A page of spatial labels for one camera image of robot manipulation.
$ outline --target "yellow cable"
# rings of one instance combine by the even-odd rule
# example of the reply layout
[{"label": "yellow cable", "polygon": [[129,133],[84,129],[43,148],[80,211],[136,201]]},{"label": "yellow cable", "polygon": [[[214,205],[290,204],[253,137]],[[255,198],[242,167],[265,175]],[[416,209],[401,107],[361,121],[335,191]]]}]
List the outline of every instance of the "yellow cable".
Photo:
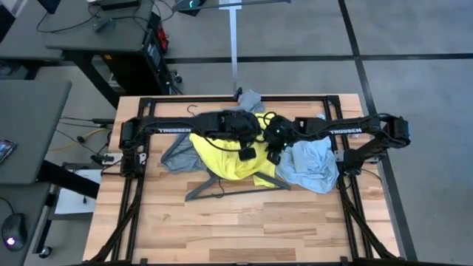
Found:
[{"label": "yellow cable", "polygon": [[[93,131],[91,131],[91,132],[85,134],[85,135],[83,136],[83,138],[87,140],[87,139],[89,139],[89,137],[91,137],[92,135],[97,134],[98,132],[105,131],[105,130],[108,130],[108,129],[96,129],[96,130],[93,130]],[[76,145],[79,145],[79,143],[74,142],[74,143],[70,143],[69,145],[65,145],[64,147],[55,148],[55,149],[50,149],[50,150],[47,150],[47,151],[50,151],[50,152],[63,151],[63,150],[65,150],[65,149],[70,149],[70,148],[72,148],[72,147],[74,147],[74,146],[76,146]]]}]

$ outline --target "clothing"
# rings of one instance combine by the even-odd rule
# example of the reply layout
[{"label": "clothing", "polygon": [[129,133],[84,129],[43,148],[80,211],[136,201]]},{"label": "clothing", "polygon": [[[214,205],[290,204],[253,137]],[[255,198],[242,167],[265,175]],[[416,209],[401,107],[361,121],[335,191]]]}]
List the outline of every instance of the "clothing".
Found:
[{"label": "clothing", "polygon": [[[261,102],[261,95],[251,89],[239,96],[238,103],[239,106],[232,109],[243,109],[248,112],[263,112],[265,110]],[[189,134],[177,136],[172,146],[161,157],[161,163],[172,174],[207,169],[189,140]]]},{"label": "clothing", "polygon": [[320,194],[331,191],[338,169],[329,137],[316,141],[299,141],[281,154],[276,174],[292,184]]},{"label": "clothing", "polygon": [[[257,117],[263,117],[265,114],[256,113],[255,115]],[[262,129],[265,129],[266,125],[263,123],[263,119],[259,118],[258,121]],[[268,147],[267,143],[254,143],[251,145],[251,147],[255,149],[256,158],[241,161],[238,152],[216,149],[209,144],[205,138],[196,134],[191,134],[190,140],[205,165],[221,178],[227,180],[242,180],[256,172],[274,177],[276,166],[266,159],[268,155],[268,152],[265,150]],[[240,144],[236,141],[210,139],[209,141],[222,149],[241,149]],[[253,180],[255,185],[264,185],[269,188],[275,186],[273,183],[266,182],[258,177],[253,177]]]}]

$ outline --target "computer monitor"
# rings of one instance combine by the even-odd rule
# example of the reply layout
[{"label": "computer monitor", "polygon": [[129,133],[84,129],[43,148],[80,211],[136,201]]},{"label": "computer monitor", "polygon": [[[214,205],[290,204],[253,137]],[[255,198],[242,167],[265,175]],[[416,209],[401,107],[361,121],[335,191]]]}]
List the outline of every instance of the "computer monitor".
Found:
[{"label": "computer monitor", "polygon": [[38,2],[44,7],[44,9],[49,14],[54,14],[56,10],[58,9],[58,5],[59,3],[61,3],[61,0],[38,0]]}]

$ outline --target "black box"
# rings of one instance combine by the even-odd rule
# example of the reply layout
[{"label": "black box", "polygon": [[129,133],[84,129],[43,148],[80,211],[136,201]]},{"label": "black box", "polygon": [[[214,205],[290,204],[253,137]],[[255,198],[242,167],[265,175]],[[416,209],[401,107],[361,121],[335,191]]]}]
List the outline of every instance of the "black box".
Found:
[{"label": "black box", "polygon": [[102,0],[102,10],[116,10],[127,7],[137,7],[140,5],[140,0]]}]

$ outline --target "gray floor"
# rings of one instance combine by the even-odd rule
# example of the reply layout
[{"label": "gray floor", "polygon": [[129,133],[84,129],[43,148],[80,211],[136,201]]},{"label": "gray floor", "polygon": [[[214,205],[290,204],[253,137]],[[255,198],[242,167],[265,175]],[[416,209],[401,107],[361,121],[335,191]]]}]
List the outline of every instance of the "gray floor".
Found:
[{"label": "gray floor", "polygon": [[[347,0],[361,53],[403,54],[471,52],[473,2],[464,0]],[[160,4],[163,15],[169,14]],[[164,23],[169,57],[229,56],[228,12],[202,10]],[[240,55],[350,54],[337,1],[293,0],[292,4],[243,7],[238,11]],[[407,222],[418,258],[473,264],[473,179],[469,161],[472,131],[473,61],[378,61],[364,63],[379,112],[403,115],[411,125],[412,145],[391,151]],[[231,92],[229,64],[174,65],[184,77],[186,94]],[[43,68],[38,79],[65,78],[73,88],[64,115],[113,117],[114,110],[73,67]],[[239,64],[239,84],[261,93],[358,93],[353,62]],[[76,136],[87,129],[61,125]],[[98,150],[105,134],[94,136]],[[55,136],[52,147],[68,143]],[[89,162],[80,147],[48,154],[55,163]],[[29,256],[25,265],[79,263],[89,221],[54,222],[47,244],[50,258]]]}]

